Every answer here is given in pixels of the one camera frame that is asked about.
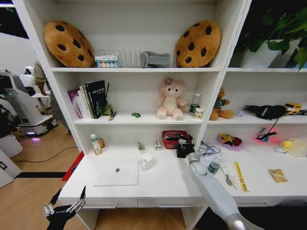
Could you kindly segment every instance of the pink teddy bear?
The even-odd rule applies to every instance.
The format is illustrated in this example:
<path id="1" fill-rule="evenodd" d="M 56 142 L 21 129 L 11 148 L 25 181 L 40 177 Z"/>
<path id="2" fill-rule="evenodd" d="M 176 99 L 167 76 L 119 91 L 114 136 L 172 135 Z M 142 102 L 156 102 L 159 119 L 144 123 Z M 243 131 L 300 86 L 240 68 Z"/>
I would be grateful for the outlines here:
<path id="1" fill-rule="evenodd" d="M 157 118 L 165 119 L 166 116 L 173 116 L 174 120 L 182 120 L 185 105 L 188 103 L 180 97 L 186 90 L 184 80 L 173 80 L 172 78 L 163 78 L 160 84 L 160 92 L 163 97 L 156 101 L 156 104 L 161 106 L 157 111 Z"/>

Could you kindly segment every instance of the book spine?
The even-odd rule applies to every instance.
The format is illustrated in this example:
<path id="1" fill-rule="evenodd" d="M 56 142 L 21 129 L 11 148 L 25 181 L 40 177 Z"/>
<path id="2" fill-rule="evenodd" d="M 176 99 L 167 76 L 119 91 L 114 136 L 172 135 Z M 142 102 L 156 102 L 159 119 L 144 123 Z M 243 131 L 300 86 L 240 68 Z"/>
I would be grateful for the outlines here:
<path id="1" fill-rule="evenodd" d="M 80 86 L 80 94 L 81 94 L 81 99 L 82 99 L 82 102 L 83 102 L 83 105 L 84 105 L 84 109 L 85 109 L 85 112 L 86 112 L 87 119 L 90 119 L 91 114 L 90 114 L 90 110 L 88 109 L 88 104 L 87 104 L 87 101 L 86 101 L 86 98 L 85 98 L 85 95 L 84 95 L 84 90 L 83 90 L 82 85 Z"/>
<path id="2" fill-rule="evenodd" d="M 89 91 L 89 88 L 88 88 L 88 84 L 85 84 L 86 85 L 86 91 L 88 93 L 88 97 L 90 99 L 90 103 L 91 103 L 91 107 L 92 107 L 92 112 L 93 112 L 93 117 L 94 119 L 97 119 L 98 117 L 96 116 L 96 110 L 95 110 L 95 106 L 94 106 L 94 103 L 93 103 L 93 100 L 92 100 L 92 95 L 91 95 L 91 92 Z"/>
<path id="3" fill-rule="evenodd" d="M 86 114 L 86 110 L 85 110 L 85 105 L 84 105 L 83 99 L 81 97 L 81 91 L 80 90 L 78 90 L 77 103 L 78 103 L 78 106 L 80 108 L 82 118 L 88 119 L 87 114 Z"/>
<path id="4" fill-rule="evenodd" d="M 91 115 L 90 118 L 94 119 L 94 114 L 93 114 L 90 99 L 89 99 L 88 94 L 87 94 L 86 86 L 83 86 L 82 88 L 83 88 L 83 91 L 84 91 L 84 96 L 85 96 L 85 99 L 86 99 L 88 110 L 89 110 L 90 115 Z"/>
<path id="5" fill-rule="evenodd" d="M 68 95 L 69 95 L 69 98 L 71 100 L 71 104 L 72 104 L 72 107 L 75 111 L 77 118 L 82 118 L 81 112 L 80 112 L 79 107 L 78 107 L 77 99 L 76 99 L 76 92 L 75 91 L 69 91 Z"/>

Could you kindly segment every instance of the cookie pillow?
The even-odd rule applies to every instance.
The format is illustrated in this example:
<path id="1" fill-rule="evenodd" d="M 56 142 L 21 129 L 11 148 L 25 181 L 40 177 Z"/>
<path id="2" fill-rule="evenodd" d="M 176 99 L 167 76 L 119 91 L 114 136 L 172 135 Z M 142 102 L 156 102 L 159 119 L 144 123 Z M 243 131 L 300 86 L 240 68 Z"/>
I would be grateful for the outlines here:
<path id="1" fill-rule="evenodd" d="M 93 49 L 80 30 L 63 21 L 48 22 L 44 27 L 49 51 L 66 67 L 88 68 L 93 65 Z"/>
<path id="2" fill-rule="evenodd" d="M 213 60 L 221 42 L 221 28 L 213 21 L 191 26 L 177 41 L 176 62 L 179 67 L 205 67 Z"/>

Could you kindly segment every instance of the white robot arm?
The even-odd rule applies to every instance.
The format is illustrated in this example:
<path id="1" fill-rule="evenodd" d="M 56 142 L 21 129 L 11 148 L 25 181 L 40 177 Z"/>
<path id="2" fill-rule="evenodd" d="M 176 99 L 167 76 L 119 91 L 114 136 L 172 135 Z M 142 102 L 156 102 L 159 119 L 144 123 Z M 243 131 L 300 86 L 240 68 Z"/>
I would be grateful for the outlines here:
<path id="1" fill-rule="evenodd" d="M 230 230 L 263 230 L 240 214 L 235 199 L 215 177 L 206 175 L 206 167 L 193 158 L 193 153 L 188 155 L 188 159 L 190 172 L 201 194 Z"/>

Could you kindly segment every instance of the red basket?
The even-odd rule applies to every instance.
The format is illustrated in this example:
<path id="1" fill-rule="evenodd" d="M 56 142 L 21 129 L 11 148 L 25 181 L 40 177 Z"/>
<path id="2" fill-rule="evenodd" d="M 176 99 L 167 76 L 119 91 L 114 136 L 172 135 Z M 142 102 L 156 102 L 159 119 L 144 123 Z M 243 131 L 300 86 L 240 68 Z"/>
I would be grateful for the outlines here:
<path id="1" fill-rule="evenodd" d="M 191 139 L 189 138 L 189 134 L 186 131 L 180 131 L 180 130 L 163 131 L 162 141 L 164 143 L 164 147 L 168 150 L 177 149 L 178 141 L 177 140 L 166 140 L 165 136 L 168 136 L 169 138 L 176 138 L 176 137 L 180 137 L 181 135 L 183 135 L 185 138 L 191 141 Z"/>

